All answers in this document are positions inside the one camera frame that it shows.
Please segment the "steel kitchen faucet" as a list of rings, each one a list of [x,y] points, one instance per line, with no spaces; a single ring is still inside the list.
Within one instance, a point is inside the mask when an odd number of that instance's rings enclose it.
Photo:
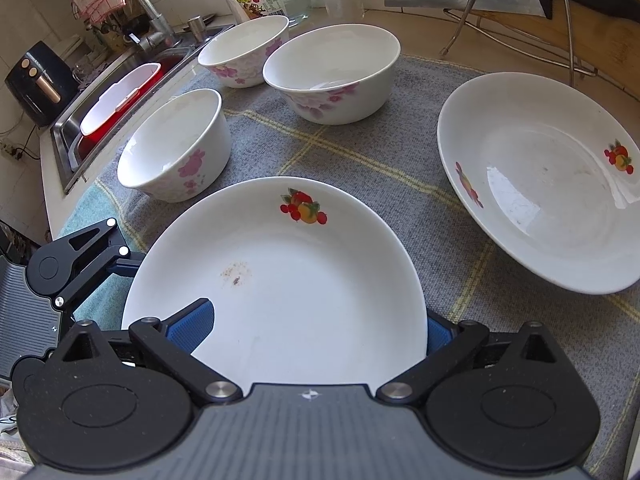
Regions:
[[[150,53],[159,47],[175,47],[179,43],[179,39],[163,14],[157,10],[151,0],[137,0],[137,2],[148,16],[151,29],[141,38],[130,34],[129,38],[134,44],[145,53]]]

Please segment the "bamboo cutting board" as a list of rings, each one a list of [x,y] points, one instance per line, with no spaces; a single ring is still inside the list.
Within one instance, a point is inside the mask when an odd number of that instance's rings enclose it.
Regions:
[[[633,96],[639,95],[639,24],[629,18],[608,18],[583,3],[570,3],[573,39],[567,39],[564,4],[553,0],[553,18],[477,11],[472,13],[506,28],[525,32],[576,55],[599,73],[611,77]]]

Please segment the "grey checked table mat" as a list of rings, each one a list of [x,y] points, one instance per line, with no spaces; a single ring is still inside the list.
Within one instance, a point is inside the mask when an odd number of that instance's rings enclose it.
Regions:
[[[232,154],[222,184],[314,178],[352,193],[396,232],[416,266],[427,307],[452,320],[506,330],[547,324],[601,411],[587,460],[599,479],[625,474],[639,411],[639,291],[604,296],[559,288],[517,263],[465,210],[439,159],[437,116],[472,70],[407,56],[390,100],[356,124],[305,122],[276,92],[224,90]]]

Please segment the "red wash basin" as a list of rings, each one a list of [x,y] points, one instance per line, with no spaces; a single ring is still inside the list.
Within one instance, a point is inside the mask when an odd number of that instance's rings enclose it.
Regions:
[[[81,138],[75,148],[78,158],[86,158],[96,144],[113,129],[116,122],[124,117],[126,111],[179,61],[177,55],[171,55],[162,58],[160,62],[144,63],[111,84],[80,123]]]

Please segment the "black air fryer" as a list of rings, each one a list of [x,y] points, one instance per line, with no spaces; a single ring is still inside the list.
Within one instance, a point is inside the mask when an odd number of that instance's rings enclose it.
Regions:
[[[41,128],[55,122],[79,89],[72,70],[43,41],[21,56],[4,83],[26,115]]]

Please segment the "white colander basket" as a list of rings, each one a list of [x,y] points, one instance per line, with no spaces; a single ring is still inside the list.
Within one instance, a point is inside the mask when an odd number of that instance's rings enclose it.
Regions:
[[[161,71],[160,63],[145,63],[112,84],[100,95],[98,102],[90,108],[80,123],[82,136],[98,142],[134,102],[160,80]]]

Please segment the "steel soap dispenser pump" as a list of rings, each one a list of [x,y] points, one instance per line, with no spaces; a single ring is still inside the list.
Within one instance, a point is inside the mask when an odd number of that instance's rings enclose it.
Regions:
[[[201,15],[194,16],[188,21],[189,30],[198,44],[206,40],[206,25]]]

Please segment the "stainless steel sink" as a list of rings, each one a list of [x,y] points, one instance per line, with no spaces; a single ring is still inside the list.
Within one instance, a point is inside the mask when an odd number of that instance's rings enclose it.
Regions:
[[[202,39],[179,32],[175,44],[149,52],[131,47],[85,84],[50,128],[63,191],[74,186],[126,119],[194,61],[208,40],[227,29],[206,30]]]

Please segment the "white plate fruit print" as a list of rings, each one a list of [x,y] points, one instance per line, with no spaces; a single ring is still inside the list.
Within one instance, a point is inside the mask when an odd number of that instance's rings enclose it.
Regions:
[[[363,202],[313,180],[245,181],[180,214],[145,256],[122,320],[167,318],[200,298],[215,324],[194,356],[243,389],[376,389],[426,353],[405,247]]]
[[[600,104],[526,73],[475,77],[446,99],[437,144],[483,231],[518,263],[573,292],[639,279],[639,148]]]

